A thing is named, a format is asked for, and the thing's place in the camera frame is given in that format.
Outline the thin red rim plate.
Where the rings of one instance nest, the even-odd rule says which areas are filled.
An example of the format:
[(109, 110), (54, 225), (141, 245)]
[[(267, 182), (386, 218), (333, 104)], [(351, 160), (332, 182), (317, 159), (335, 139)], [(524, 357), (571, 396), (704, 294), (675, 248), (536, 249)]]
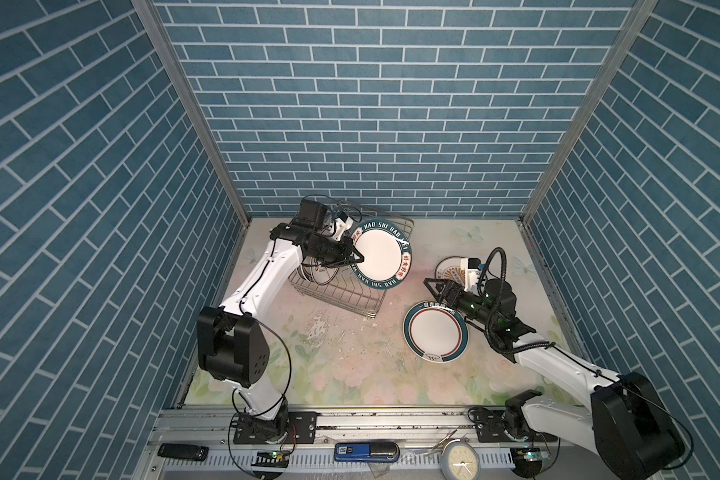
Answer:
[(451, 256), (441, 260), (435, 267), (435, 278), (452, 280), (461, 286), (466, 285), (466, 257)]

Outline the metal wire dish rack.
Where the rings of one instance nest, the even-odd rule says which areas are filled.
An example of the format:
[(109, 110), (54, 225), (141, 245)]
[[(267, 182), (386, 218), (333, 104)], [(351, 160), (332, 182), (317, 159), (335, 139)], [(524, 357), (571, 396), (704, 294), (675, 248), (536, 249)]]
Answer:
[[(335, 214), (344, 211), (352, 218), (353, 225), (360, 220), (388, 220), (407, 237), (411, 236), (415, 225), (412, 218), (348, 200), (337, 200), (331, 208)], [(377, 315), (385, 297), (384, 290), (365, 285), (349, 266), (327, 270), (299, 266), (288, 280), (303, 295), (370, 318)]]

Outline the red ring green plate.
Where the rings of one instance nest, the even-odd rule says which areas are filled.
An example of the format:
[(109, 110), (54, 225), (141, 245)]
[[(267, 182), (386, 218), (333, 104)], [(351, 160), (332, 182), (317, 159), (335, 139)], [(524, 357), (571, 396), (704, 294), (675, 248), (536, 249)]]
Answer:
[(467, 349), (469, 331), (461, 314), (436, 302), (419, 302), (406, 313), (403, 334), (415, 355), (430, 363), (448, 363)]

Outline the grey rim hao plate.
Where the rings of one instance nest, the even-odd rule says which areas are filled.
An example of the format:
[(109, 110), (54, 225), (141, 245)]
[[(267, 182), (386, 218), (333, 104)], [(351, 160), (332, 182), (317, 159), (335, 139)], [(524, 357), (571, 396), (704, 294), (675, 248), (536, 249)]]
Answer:
[(377, 290), (401, 284), (412, 267), (412, 247), (403, 229), (384, 218), (367, 220), (351, 232), (353, 246), (364, 260), (350, 269), (358, 280)]

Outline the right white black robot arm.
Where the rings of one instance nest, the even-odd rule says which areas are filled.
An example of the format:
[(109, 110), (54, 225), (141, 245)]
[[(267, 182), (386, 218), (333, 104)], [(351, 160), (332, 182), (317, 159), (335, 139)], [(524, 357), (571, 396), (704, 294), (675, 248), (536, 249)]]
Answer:
[(562, 388), (575, 404), (527, 390), (505, 403), (507, 436), (524, 441), (550, 434), (597, 454), (620, 479), (647, 479), (684, 465), (692, 436), (664, 407), (644, 375), (619, 374), (577, 357), (516, 315), (510, 285), (491, 279), (476, 292), (449, 279), (424, 281), (434, 300), (472, 320), (491, 349)]

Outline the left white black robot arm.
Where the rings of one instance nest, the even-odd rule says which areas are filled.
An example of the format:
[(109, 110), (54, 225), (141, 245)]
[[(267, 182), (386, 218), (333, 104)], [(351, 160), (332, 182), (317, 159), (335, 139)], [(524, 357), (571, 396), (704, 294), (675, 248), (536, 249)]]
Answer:
[(270, 232), (263, 256), (244, 282), (218, 307), (205, 307), (196, 322), (199, 367), (231, 384), (245, 403), (238, 414), (265, 442), (287, 435), (288, 402), (265, 370), (269, 346), (264, 317), (291, 273), (311, 258), (328, 268), (362, 262), (349, 217), (333, 221), (332, 233), (306, 220), (281, 223)]

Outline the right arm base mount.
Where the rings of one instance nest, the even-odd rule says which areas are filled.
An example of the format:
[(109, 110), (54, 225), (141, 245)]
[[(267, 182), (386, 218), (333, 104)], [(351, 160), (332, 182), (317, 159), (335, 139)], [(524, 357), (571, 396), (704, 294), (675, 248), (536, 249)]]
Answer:
[(481, 443), (540, 443), (545, 446), (557, 441), (551, 434), (531, 432), (524, 428), (513, 430), (504, 419), (503, 408), (473, 406), (466, 411), (466, 416), (474, 424), (477, 439)]

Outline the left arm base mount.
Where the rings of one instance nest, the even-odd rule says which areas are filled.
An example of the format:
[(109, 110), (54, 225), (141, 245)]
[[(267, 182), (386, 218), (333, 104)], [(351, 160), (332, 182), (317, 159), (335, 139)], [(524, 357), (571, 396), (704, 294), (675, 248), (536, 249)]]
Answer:
[(317, 413), (295, 411), (278, 413), (273, 420), (252, 418), (243, 414), (233, 422), (232, 443), (235, 445), (313, 444)]

